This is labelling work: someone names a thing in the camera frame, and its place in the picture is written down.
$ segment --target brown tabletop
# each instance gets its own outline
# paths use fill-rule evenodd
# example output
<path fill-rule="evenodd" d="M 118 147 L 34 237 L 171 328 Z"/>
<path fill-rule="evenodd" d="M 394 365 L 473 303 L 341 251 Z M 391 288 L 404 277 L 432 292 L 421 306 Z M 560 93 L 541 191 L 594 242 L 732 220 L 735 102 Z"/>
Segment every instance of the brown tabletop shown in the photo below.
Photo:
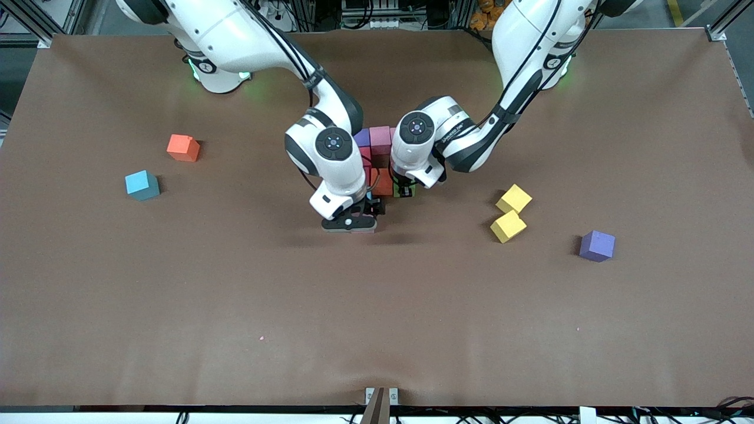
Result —
<path fill-rule="evenodd" d="M 297 38 L 395 125 L 501 90 L 462 32 Z M 754 392 L 754 122 L 700 29 L 595 31 L 487 164 L 326 234 L 283 147 L 308 98 L 206 92 L 169 37 L 56 37 L 0 149 L 0 403 L 710 405 Z M 166 152 L 202 140 L 196 163 Z M 124 176 L 158 175 L 138 202 Z M 489 224 L 534 201 L 507 244 Z M 575 255 L 617 237 L 616 257 Z"/>

